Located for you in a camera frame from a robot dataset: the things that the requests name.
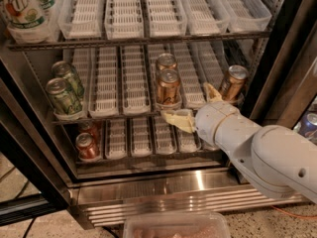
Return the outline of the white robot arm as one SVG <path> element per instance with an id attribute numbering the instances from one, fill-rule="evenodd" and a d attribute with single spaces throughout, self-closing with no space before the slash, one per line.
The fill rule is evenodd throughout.
<path id="1" fill-rule="evenodd" d="M 299 192 L 317 202 L 317 146 L 279 125 L 260 126 L 220 99 L 196 113 L 163 110 L 169 124 L 221 149 L 244 178 L 263 195 L 282 199 Z"/>

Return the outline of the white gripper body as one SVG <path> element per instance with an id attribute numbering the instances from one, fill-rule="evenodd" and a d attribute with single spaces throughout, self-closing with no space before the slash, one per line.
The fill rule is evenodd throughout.
<path id="1" fill-rule="evenodd" d="M 230 115 L 239 113 L 239 109 L 228 102 L 209 102 L 195 115 L 196 132 L 202 140 L 210 145 L 215 145 L 215 135 L 220 124 Z"/>

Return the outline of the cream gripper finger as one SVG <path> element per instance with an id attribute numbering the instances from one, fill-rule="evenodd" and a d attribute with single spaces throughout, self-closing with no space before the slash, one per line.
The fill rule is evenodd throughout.
<path id="1" fill-rule="evenodd" d="M 210 83 L 203 83 L 204 91 L 206 93 L 208 102 L 217 102 L 222 101 L 222 95 L 218 92 L 218 90 Z"/>
<path id="2" fill-rule="evenodd" d="M 190 109 L 163 110 L 160 115 L 166 123 L 177 127 L 181 131 L 186 133 L 196 131 L 194 115 Z"/>

